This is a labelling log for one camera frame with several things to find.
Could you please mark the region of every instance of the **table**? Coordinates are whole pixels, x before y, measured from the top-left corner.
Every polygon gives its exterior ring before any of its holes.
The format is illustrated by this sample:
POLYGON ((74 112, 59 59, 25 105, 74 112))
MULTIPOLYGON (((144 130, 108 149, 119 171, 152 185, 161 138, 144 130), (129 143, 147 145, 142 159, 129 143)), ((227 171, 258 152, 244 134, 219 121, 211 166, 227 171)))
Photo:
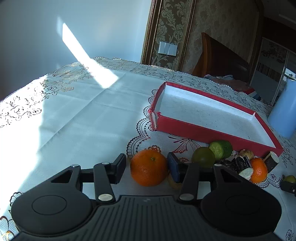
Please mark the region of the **table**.
MULTIPOLYGON (((92 168, 112 162, 119 153, 131 158, 148 148, 167 155, 174 151, 181 161, 206 146, 190 139, 151 129, 147 110, 164 81, 196 88, 246 106, 267 122, 272 107, 227 85, 157 66, 121 59, 94 58, 92 64, 66 65, 33 80, 0 103, 0 237, 11 240, 17 229, 10 208, 21 193, 73 163, 92 168)), ((296 198, 279 188, 282 175, 296 175, 294 141, 278 135, 284 148, 280 164, 257 184, 274 195, 282 206, 275 233, 294 241, 296 198)), ((118 185, 116 198, 125 195, 175 194, 167 181, 156 187, 141 187, 130 176, 129 164, 118 185)), ((83 192, 94 198, 93 184, 83 192)))

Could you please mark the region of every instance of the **orange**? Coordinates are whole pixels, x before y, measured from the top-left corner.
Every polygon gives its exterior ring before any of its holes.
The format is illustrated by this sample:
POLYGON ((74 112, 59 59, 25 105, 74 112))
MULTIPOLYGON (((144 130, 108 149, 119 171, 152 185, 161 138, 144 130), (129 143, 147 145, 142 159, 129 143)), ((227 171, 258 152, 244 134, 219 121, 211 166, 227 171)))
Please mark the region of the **orange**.
POLYGON ((260 183, 265 180, 267 177, 267 167, 264 163, 264 161, 261 158, 254 158, 251 160, 252 168, 254 169, 254 172, 251 176, 251 182, 253 183, 260 183))
POLYGON ((168 163, 158 151, 142 150, 131 159, 131 176, 140 185, 160 184, 168 175, 168 163))

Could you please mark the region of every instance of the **white tablecloth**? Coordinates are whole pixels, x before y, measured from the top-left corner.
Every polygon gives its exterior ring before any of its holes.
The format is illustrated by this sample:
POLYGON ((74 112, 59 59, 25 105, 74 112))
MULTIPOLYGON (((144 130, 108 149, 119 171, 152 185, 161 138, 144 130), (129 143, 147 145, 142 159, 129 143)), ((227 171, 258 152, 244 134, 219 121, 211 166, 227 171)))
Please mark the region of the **white tablecloth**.
MULTIPOLYGON (((181 160, 191 158, 204 143, 152 131, 147 110, 164 81, 171 81, 215 94, 244 105, 267 122, 270 106, 237 93, 229 86, 189 74, 120 59, 95 58, 97 68, 79 62, 66 65, 32 81, 0 103, 0 237, 11 240, 17 229, 10 208, 17 196, 71 164, 92 168, 112 162, 119 153, 131 158, 137 151, 153 148, 165 156, 174 151, 181 160)), ((282 206, 275 233, 294 241, 296 198, 279 188, 282 175, 296 175, 293 143, 275 136, 284 148, 280 164, 258 184, 282 206)), ((93 184, 83 192, 94 198, 93 184)), ((130 176, 129 164, 118 185, 118 197, 168 195, 176 192, 164 181, 141 187, 130 176)))

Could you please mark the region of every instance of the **red box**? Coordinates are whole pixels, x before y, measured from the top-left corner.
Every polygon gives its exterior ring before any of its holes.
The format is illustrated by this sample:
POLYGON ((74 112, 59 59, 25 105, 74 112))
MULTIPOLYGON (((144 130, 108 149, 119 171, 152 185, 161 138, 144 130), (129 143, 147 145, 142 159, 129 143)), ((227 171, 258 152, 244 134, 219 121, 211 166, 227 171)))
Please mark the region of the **red box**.
POLYGON ((190 87, 164 82, 148 112, 157 131, 204 143, 228 140, 233 150, 248 149, 260 157, 283 152, 255 111, 190 87))

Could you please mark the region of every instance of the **small orange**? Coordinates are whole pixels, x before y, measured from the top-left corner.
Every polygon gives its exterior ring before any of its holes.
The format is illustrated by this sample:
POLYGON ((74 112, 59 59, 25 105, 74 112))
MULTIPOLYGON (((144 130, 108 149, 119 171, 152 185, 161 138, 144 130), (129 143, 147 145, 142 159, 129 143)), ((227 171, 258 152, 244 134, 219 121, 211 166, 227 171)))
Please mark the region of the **small orange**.
POLYGON ((140 185, 150 187, 160 184, 168 175, 168 163, 156 150, 139 151, 131 159, 131 176, 140 185))
POLYGON ((264 163, 264 161, 261 158, 254 158, 251 160, 252 168, 254 169, 254 172, 251 176, 251 182, 253 183, 260 183, 265 180, 267 177, 267 167, 264 163))

